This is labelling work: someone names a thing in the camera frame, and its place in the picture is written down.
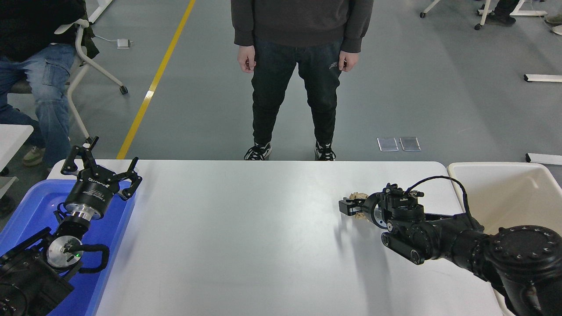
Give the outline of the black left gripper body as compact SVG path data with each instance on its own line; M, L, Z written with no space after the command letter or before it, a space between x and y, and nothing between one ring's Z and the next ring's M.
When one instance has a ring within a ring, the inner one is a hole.
M119 184L108 181L108 178L115 175L114 171L101 166L97 173L98 176L95 176L91 168L79 172L77 182L65 200L65 209L68 212L85 206L94 210L95 215L106 214L113 196L119 190Z

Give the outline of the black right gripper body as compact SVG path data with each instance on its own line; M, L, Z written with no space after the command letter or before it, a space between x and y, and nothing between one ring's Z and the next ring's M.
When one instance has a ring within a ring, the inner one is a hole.
M363 203L364 216L371 222L383 222L379 202L381 202L381 193L373 193Z

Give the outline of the standing person's left hand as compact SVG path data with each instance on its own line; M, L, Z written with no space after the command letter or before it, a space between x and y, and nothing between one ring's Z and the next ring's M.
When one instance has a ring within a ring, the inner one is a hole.
M350 53L345 51L339 52L339 70L342 72L351 71L359 62L359 53Z

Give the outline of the standing person's right hand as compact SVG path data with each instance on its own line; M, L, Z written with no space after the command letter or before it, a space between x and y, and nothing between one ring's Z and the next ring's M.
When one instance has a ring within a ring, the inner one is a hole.
M253 73L256 66L256 50L252 46L239 46L237 62L244 73Z

